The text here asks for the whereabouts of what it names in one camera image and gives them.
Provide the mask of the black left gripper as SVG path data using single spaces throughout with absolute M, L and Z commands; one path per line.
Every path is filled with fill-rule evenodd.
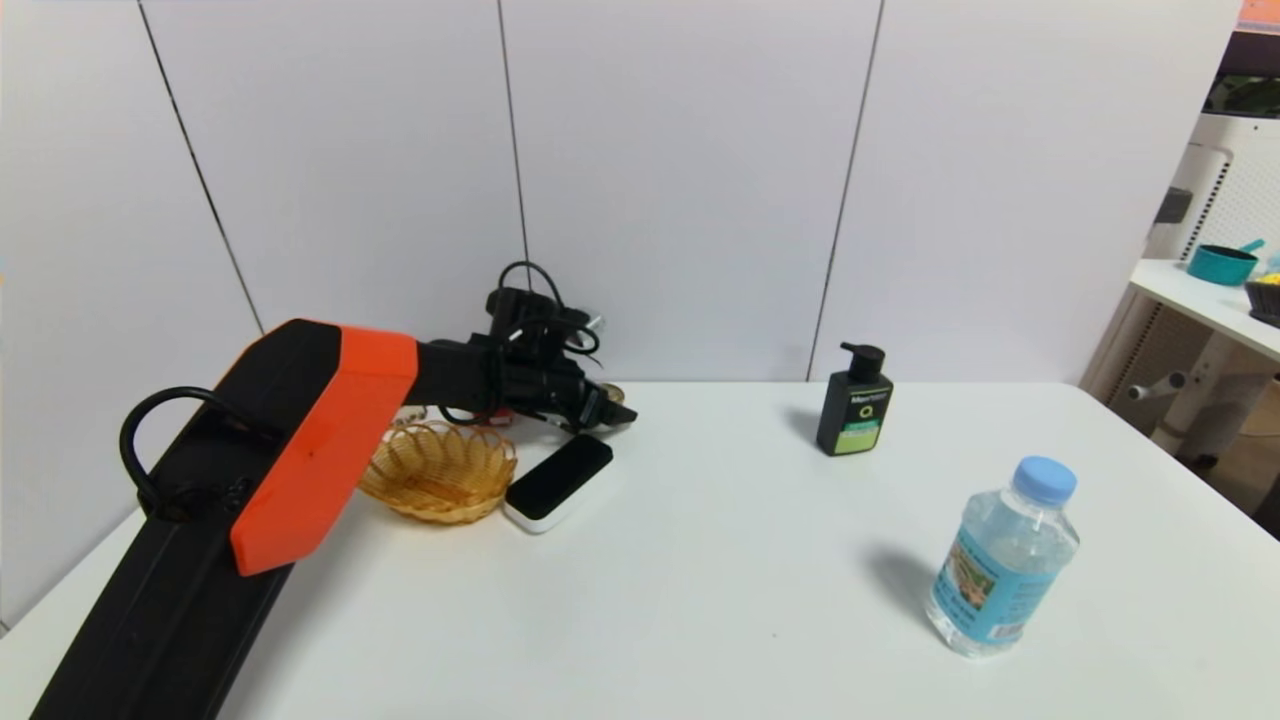
M 637 420 L 637 413 L 625 404 L 625 396 L 604 392 L 580 368 L 568 363 L 543 373 L 544 415 L 554 418 L 570 430 L 588 430 L 598 423 L 623 427 Z

